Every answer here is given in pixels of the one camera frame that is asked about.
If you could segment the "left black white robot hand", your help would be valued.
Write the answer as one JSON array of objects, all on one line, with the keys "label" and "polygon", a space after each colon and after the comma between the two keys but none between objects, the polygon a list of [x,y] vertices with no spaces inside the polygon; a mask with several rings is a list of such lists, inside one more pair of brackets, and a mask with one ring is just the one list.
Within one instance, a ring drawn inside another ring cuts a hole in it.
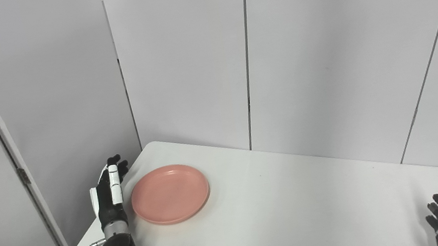
[{"label": "left black white robot hand", "polygon": [[116,154],[107,159],[97,186],[90,189],[92,207],[102,230],[112,222],[129,223],[121,192],[121,183],[127,173],[128,161],[122,160],[121,156]]}]

